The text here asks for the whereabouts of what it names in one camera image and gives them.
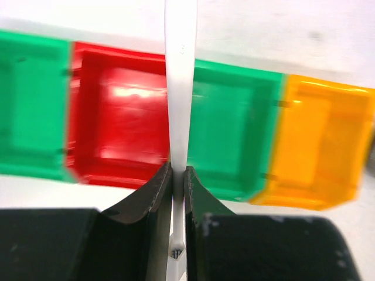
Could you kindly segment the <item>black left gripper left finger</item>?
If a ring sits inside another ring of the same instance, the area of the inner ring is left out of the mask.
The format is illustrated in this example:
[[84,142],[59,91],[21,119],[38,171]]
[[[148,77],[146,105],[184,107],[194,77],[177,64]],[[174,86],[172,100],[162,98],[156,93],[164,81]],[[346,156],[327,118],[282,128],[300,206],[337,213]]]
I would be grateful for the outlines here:
[[2,280],[165,280],[172,168],[104,211],[1,211]]

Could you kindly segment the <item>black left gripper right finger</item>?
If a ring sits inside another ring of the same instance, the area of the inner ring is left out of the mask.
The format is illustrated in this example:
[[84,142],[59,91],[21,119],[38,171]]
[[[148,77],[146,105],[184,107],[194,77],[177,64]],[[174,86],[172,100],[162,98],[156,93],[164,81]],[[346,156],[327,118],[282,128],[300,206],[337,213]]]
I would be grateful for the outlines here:
[[188,280],[359,280],[351,252],[328,219],[236,214],[184,173]]

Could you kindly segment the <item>white toothbrush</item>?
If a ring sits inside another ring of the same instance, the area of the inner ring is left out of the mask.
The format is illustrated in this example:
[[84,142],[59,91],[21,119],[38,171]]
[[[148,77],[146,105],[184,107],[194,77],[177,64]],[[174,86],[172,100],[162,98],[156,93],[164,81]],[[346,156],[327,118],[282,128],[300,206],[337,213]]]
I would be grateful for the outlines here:
[[168,92],[170,157],[173,172],[173,233],[167,280],[180,280],[186,270],[183,240],[184,187],[197,36],[197,1],[165,1],[165,60]]

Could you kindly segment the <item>red bin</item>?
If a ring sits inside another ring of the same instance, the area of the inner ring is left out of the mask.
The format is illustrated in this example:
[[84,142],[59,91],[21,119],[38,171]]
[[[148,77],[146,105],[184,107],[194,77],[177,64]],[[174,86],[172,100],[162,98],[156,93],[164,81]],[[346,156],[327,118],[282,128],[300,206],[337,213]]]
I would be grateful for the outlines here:
[[84,184],[138,189],[169,158],[165,58],[75,42],[66,167]]

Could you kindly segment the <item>green bin with cups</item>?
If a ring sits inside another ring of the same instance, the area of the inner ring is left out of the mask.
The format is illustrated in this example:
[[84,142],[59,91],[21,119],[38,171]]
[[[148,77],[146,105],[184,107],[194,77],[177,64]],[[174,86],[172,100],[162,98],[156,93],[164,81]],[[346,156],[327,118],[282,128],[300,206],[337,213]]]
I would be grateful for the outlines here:
[[195,63],[187,163],[217,198],[263,190],[284,85],[282,73]]

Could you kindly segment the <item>yellow bin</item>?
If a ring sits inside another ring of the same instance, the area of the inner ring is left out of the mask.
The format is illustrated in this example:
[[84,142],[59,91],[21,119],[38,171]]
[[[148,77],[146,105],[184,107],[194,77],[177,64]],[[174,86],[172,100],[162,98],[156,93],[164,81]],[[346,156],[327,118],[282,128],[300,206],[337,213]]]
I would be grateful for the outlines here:
[[374,90],[290,75],[255,205],[324,210],[353,200],[371,142]]

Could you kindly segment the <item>green bin with toothbrushes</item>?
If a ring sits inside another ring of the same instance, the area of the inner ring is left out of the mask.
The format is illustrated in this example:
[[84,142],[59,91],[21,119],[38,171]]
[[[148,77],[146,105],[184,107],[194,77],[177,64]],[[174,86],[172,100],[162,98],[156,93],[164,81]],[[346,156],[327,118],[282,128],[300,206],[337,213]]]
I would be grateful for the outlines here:
[[74,182],[64,166],[71,43],[1,31],[1,173]]

